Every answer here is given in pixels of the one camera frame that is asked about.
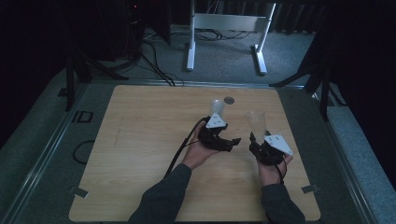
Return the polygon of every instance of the white metal frame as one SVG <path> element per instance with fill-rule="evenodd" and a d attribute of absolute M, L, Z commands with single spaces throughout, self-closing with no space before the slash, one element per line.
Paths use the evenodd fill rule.
<path fill-rule="evenodd" d="M 260 73 L 267 74 L 267 68 L 262 53 L 265 38 L 271 24 L 276 4 L 272 4 L 271 13 L 268 17 L 236 16 L 195 13 L 195 0 L 191 0 L 191 40 L 189 45 L 189 56 L 187 70 L 194 69 L 195 61 L 195 29 L 235 30 L 248 32 L 262 32 L 259 44 L 254 46 Z"/>

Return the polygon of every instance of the light wood surface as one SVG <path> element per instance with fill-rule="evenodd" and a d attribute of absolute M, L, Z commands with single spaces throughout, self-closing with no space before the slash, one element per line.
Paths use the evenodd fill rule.
<path fill-rule="evenodd" d="M 126 221 L 143 192 L 163 178 L 195 123 L 209 115 L 211 101 L 226 96 L 235 102 L 225 105 L 229 126 L 220 136 L 242 140 L 194 170 L 177 221 L 265 220 L 257 162 L 248 150 L 244 114 L 250 110 L 264 110 L 268 131 L 282 134 L 293 150 L 285 184 L 306 219 L 318 220 L 314 194 L 302 191 L 310 183 L 276 91 L 158 86 L 115 88 L 79 184 L 89 195 L 75 197 L 70 219 Z"/>

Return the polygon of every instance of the long-sleeved shirt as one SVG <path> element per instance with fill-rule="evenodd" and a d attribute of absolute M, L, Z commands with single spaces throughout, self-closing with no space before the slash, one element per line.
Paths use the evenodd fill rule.
<path fill-rule="evenodd" d="M 179 164 L 168 177 L 146 190 L 128 223 L 175 223 L 190 178 L 191 169 L 183 163 Z M 262 187 L 262 207 L 275 223 L 305 223 L 303 213 L 291 200 L 284 185 Z"/>

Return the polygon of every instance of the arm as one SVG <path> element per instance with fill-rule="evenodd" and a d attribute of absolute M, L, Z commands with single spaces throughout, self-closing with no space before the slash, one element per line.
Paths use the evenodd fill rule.
<path fill-rule="evenodd" d="M 198 141 L 198 133 L 205 125 L 202 122 L 194 132 L 189 148 L 181 164 L 165 179 L 148 189 L 128 223 L 174 223 L 183 204 L 191 172 L 202 165 L 216 150 L 204 147 Z"/>
<path fill-rule="evenodd" d="M 278 168 L 282 175 L 286 174 L 286 166 L 292 156 L 286 155 L 285 162 Z M 278 224 L 305 223 L 305 216 L 291 200 L 288 190 L 280 184 L 281 178 L 275 166 L 263 165 L 258 161 L 259 179 L 262 184 L 262 207 L 268 219 Z"/>

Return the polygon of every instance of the hand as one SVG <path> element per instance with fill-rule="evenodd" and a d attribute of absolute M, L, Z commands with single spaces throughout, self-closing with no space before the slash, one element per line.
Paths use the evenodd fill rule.
<path fill-rule="evenodd" d="M 189 148 L 187 149 L 186 155 L 181 163 L 186 164 L 192 170 L 202 165 L 209 157 L 219 153 L 217 150 L 209 149 L 204 147 L 198 139 L 198 133 L 201 128 L 206 125 L 206 122 L 201 122 L 194 131 L 194 137 L 190 140 Z"/>
<path fill-rule="evenodd" d="M 293 157 L 291 155 L 285 153 L 285 162 L 281 162 L 277 166 L 282 176 L 286 174 L 286 165 L 288 165 L 292 159 Z M 263 187 L 273 184 L 280 184 L 279 172 L 274 165 L 264 165 L 259 161 L 257 161 L 257 163 L 259 165 L 259 180 Z"/>

